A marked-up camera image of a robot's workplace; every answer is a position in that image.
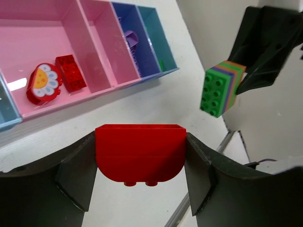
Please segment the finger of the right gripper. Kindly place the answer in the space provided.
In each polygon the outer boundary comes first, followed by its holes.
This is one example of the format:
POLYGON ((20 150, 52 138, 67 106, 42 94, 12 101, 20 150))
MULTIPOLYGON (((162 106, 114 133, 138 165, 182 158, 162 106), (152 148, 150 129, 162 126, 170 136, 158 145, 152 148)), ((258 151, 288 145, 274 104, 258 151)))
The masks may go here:
POLYGON ((260 37, 262 22, 261 8, 252 6, 246 8, 234 45, 228 58, 229 61, 235 62, 236 43, 260 43, 262 45, 260 37))
POLYGON ((292 50, 302 42, 235 44, 235 62, 246 67, 246 77, 239 84, 236 94, 269 87, 274 84, 292 50))

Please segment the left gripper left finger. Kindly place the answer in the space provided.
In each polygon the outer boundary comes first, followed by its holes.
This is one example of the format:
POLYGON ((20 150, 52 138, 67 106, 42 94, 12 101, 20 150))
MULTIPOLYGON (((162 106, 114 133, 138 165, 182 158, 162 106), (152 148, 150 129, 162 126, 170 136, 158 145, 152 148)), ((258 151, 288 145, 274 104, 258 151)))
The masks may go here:
POLYGON ((80 227, 97 173, 95 133, 0 174, 2 227, 80 227))

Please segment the small purple lego block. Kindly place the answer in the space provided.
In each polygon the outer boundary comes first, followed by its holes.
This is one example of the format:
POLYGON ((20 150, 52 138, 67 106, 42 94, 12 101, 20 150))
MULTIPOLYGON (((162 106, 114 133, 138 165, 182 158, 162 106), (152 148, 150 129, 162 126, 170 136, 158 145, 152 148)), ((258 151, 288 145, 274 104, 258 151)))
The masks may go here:
POLYGON ((129 48, 133 51, 136 50, 136 47, 139 43, 139 38, 137 36, 137 34, 134 31, 128 30, 124 32, 126 41, 129 45, 129 48))

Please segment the red flower lego block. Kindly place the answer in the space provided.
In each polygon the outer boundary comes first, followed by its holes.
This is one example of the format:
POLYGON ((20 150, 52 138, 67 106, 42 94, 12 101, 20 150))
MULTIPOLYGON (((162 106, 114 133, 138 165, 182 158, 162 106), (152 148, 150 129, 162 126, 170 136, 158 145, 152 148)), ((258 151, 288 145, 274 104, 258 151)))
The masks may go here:
POLYGON ((35 105, 44 105, 53 101, 60 94, 62 73, 53 64, 41 63, 32 72, 26 95, 28 100, 35 105))

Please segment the red lego brick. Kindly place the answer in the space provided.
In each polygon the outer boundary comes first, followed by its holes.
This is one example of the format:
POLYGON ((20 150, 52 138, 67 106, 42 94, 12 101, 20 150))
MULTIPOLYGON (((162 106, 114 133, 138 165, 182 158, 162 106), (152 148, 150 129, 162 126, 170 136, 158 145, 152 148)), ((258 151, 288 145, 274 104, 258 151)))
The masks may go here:
POLYGON ((56 57, 55 64, 61 71, 63 83, 69 93, 87 86, 72 54, 56 57))

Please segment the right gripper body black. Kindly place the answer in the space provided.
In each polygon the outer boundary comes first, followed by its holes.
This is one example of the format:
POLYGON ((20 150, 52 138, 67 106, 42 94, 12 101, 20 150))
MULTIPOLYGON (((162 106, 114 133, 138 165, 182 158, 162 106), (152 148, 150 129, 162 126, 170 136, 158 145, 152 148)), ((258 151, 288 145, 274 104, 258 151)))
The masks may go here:
POLYGON ((292 9, 264 6, 261 43, 272 58, 287 59, 292 50, 303 44, 303 13, 292 9))

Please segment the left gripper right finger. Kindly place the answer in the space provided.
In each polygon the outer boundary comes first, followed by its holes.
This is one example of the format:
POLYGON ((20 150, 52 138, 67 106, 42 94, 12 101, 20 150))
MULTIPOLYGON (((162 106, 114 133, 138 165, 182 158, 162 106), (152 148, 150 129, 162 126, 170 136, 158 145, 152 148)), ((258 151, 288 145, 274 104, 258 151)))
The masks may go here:
POLYGON ((185 172, 200 227, 300 227, 303 169, 271 175, 209 148, 187 134, 185 172))

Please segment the green lego brick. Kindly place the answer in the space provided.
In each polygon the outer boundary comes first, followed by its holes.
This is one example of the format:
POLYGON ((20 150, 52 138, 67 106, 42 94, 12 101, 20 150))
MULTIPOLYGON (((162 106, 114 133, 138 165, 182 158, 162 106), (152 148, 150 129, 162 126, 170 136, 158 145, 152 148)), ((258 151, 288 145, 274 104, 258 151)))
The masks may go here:
POLYGON ((164 64, 163 64, 163 61, 162 60, 158 60, 159 62, 159 65, 160 65, 160 69, 161 71, 163 72, 165 69, 164 69, 164 64))

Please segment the striped lego plate stack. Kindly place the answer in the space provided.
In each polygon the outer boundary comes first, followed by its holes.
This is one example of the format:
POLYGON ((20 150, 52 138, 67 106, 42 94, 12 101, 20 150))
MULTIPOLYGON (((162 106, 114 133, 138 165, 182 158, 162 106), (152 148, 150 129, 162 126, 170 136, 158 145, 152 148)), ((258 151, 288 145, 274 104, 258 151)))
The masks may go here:
POLYGON ((220 117, 236 101, 236 91, 246 67, 231 61, 223 61, 205 72, 200 110, 220 117))

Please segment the red striped lego block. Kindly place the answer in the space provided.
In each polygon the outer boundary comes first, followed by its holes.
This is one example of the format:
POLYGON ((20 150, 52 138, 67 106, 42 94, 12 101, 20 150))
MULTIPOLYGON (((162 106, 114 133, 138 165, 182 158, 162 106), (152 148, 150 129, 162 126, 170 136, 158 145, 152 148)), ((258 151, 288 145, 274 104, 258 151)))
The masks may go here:
POLYGON ((177 124, 104 124, 95 129, 96 163, 108 179, 156 186, 179 174, 187 131, 177 124))

